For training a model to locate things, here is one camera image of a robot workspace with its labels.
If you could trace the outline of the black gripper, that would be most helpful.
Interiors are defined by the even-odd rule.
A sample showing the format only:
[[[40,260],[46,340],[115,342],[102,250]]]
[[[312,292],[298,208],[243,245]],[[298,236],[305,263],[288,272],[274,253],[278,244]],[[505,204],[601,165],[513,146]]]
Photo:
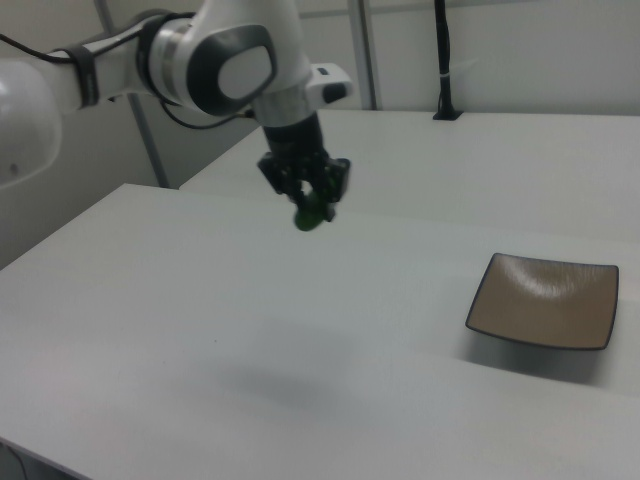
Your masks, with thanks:
[[[328,157],[318,114],[288,126],[264,127],[263,132],[270,152],[257,166],[272,189],[297,207],[310,207],[311,197],[302,184],[308,168],[320,169],[314,177],[314,210],[323,222],[331,222],[335,205],[348,189],[352,164],[346,158]]]

